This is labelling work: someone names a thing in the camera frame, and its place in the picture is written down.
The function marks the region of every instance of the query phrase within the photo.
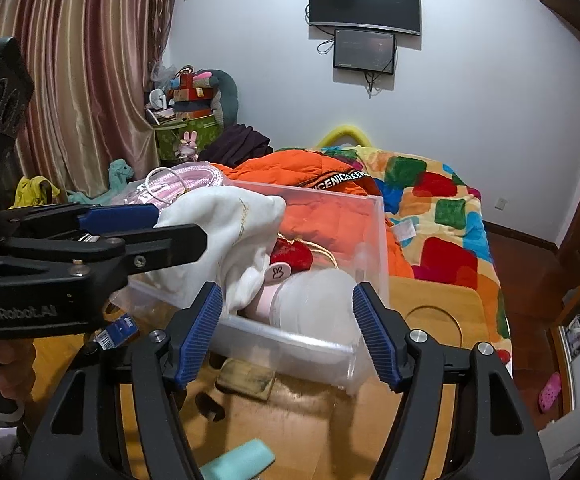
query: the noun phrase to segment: dark purple cloth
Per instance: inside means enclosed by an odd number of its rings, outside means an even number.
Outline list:
[[[233,124],[225,128],[214,142],[199,153],[199,160],[216,162],[229,168],[236,168],[251,158],[269,155],[274,150],[270,139],[260,134],[252,126]]]

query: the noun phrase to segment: teal toy horse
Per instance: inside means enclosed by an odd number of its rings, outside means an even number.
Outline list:
[[[75,204],[99,204],[107,205],[113,197],[118,195],[126,187],[128,180],[134,175],[134,170],[122,158],[117,158],[110,163],[108,169],[108,183],[110,190],[103,195],[88,198],[81,191],[68,191],[68,202]]]

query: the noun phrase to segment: human hand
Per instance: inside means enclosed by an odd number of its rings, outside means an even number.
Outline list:
[[[0,340],[0,391],[6,399],[26,400],[35,384],[32,339]]]

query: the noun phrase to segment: white fabric bundle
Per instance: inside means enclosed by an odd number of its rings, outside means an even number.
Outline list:
[[[153,283],[190,305],[205,282],[223,290],[223,308],[234,312],[252,301],[270,264],[285,212],[279,196],[236,186],[200,187],[161,211],[156,227],[197,224],[207,234],[198,262],[153,270]]]

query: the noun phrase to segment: small screen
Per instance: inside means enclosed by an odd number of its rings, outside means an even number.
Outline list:
[[[394,73],[393,32],[336,28],[334,33],[335,68]]]
[[[421,33],[419,0],[310,0],[311,25],[350,25]]]

